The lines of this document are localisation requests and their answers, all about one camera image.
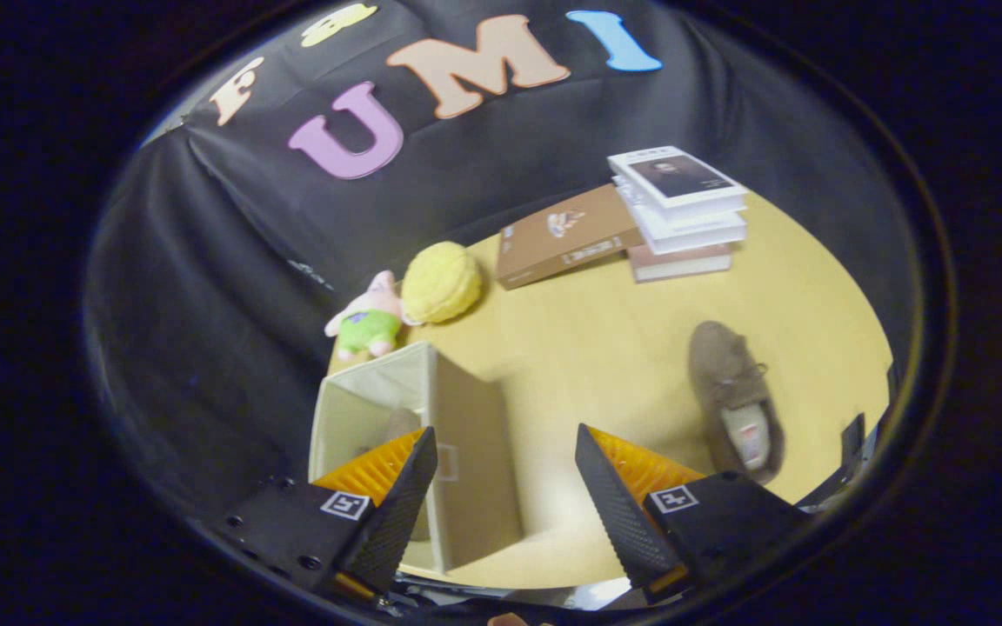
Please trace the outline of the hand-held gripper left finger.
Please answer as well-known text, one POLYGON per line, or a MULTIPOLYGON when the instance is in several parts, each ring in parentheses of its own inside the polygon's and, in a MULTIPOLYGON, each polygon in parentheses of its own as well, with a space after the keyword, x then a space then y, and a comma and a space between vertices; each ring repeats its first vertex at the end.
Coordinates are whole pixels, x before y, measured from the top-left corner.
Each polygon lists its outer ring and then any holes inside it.
POLYGON ((392 586, 438 467, 423 427, 322 476, 270 476, 220 516, 220 538, 310 593, 377 603, 392 586))

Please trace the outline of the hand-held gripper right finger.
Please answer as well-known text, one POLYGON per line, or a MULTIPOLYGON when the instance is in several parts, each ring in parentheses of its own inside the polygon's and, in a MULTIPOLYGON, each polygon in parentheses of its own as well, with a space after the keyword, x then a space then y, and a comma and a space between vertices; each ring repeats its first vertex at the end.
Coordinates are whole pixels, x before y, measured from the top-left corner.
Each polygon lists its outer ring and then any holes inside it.
POLYGON ((625 577, 648 603, 738 576, 810 523, 744 473, 704 475, 585 423, 574 463, 625 577))

